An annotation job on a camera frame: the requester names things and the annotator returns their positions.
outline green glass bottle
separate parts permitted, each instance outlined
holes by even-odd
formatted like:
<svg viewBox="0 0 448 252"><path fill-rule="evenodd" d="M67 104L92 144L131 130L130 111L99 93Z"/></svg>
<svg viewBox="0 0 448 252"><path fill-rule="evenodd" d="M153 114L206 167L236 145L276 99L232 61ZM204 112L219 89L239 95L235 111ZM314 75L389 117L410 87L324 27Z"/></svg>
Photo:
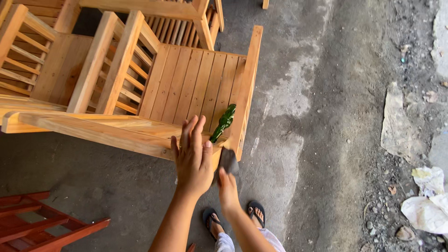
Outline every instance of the green glass bottle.
<svg viewBox="0 0 448 252"><path fill-rule="evenodd" d="M218 137L222 135L225 129L229 128L233 122L233 116L235 115L235 109L237 108L236 104L230 104L227 107L227 110L220 118L220 123L216 127L213 135L210 137L210 142L215 143L218 140Z"/></svg>

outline wooden chair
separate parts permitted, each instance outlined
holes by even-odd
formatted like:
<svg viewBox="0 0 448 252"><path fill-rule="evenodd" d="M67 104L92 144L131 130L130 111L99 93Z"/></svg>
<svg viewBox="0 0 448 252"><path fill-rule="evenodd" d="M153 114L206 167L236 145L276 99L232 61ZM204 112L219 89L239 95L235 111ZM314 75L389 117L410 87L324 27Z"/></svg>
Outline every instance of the wooden chair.
<svg viewBox="0 0 448 252"><path fill-rule="evenodd" d="M49 191L43 191L0 198L0 251L57 252L63 246L109 225L110 218L86 224L39 202L49 195ZM29 212L44 219L30 223L17 216ZM59 236L45 231L58 225L70 231Z"/></svg>
<svg viewBox="0 0 448 252"><path fill-rule="evenodd" d="M202 48L213 51L218 28L224 30L224 17L221 0L215 0L215 10L210 9L210 14L208 3L209 0L79 0L82 7L122 13L140 10L161 42L193 46L199 40Z"/></svg>
<svg viewBox="0 0 448 252"><path fill-rule="evenodd" d="M91 42L13 4L0 29L0 93L68 105Z"/></svg>
<svg viewBox="0 0 448 252"><path fill-rule="evenodd" d="M207 123L202 132L202 141L205 142L227 106L235 103L237 108L233 124L213 145L213 160L216 168L221 147L233 149L240 160L263 27L254 26L248 54L237 55L162 44L144 21L140 11L130 12L123 30L117 20L114 13L104 13L101 29L95 34L67 113L61 112L62 108L49 112L49 107L40 110L42 105L35 108L30 104L28 106L33 107L33 111L16 112L10 106L7 108L10 112L3 117L2 131L55 131L172 159L170 137L175 135L179 138L184 119L195 114L206 116ZM102 67L107 65L105 62L110 61L106 52L110 49L110 39L114 36L119 43L108 72L102 74ZM129 115L120 115L116 108L123 107L119 101L120 94L126 93L123 92L123 83L126 78L129 80L128 71L132 70L133 56L139 40L154 54L152 61L148 61L151 69L147 72L145 85L134 86L135 89L143 88L142 95L133 99L135 105L138 104L137 109L128 109ZM99 79L105 79L105 82L98 103L92 104L95 99L94 91L99 89ZM96 114L86 113L89 104L96 107ZM21 105L20 102L17 104L20 109L23 108Z"/></svg>

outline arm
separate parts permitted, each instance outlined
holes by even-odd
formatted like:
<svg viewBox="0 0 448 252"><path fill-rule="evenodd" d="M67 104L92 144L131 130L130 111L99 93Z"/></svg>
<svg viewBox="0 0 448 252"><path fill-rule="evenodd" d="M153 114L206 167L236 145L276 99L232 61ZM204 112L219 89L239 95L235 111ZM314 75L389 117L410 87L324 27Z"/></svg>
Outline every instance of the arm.
<svg viewBox="0 0 448 252"><path fill-rule="evenodd" d="M237 183L232 174L220 168L220 201L224 217L230 222L243 251L276 252L241 209Z"/></svg>
<svg viewBox="0 0 448 252"><path fill-rule="evenodd" d="M204 123L204 116L199 121L194 116L184 122L180 148L177 148L176 137L171 137L171 150L176 158L177 188L149 252L185 252L194 207L213 180L211 142L201 145Z"/></svg>

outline pant leg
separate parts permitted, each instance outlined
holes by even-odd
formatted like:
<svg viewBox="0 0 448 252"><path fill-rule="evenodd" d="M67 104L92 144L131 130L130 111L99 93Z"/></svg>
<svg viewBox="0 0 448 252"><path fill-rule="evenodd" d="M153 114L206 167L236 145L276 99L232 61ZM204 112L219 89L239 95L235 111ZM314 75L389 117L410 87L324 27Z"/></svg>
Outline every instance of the pant leg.
<svg viewBox="0 0 448 252"><path fill-rule="evenodd" d="M277 252L286 252L277 237L266 228L258 228L266 240L274 247Z"/></svg>
<svg viewBox="0 0 448 252"><path fill-rule="evenodd" d="M218 234L218 239L215 243L215 252L235 252L235 246L228 234Z"/></svg>

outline foot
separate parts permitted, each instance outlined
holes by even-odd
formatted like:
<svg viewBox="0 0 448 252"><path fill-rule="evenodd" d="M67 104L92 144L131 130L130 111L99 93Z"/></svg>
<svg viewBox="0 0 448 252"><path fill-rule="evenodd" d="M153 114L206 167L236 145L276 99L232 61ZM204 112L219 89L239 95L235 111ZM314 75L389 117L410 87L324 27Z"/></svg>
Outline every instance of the foot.
<svg viewBox="0 0 448 252"><path fill-rule="evenodd" d="M216 214L212 213L211 216L212 216L212 218L215 218L217 221L220 221ZM210 223L209 223L210 221L211 221L211 219L208 218L207 219L207 228L210 225ZM223 227L221 227L220 224L218 224L218 223L216 223L214 221L211 221L211 234L213 235L213 237L215 237L215 239L218 239L218 234L219 233L224 233Z"/></svg>
<svg viewBox="0 0 448 252"><path fill-rule="evenodd" d="M252 207L249 207L249 216L252 213L252 211L253 211ZM255 213L252 216L252 221L254 222L256 227L263 228L263 226L261 225L260 221L258 220L258 218L255 215L258 215L258 217L260 217L260 219L262 221L264 221L263 214L261 213L260 209L255 208Z"/></svg>

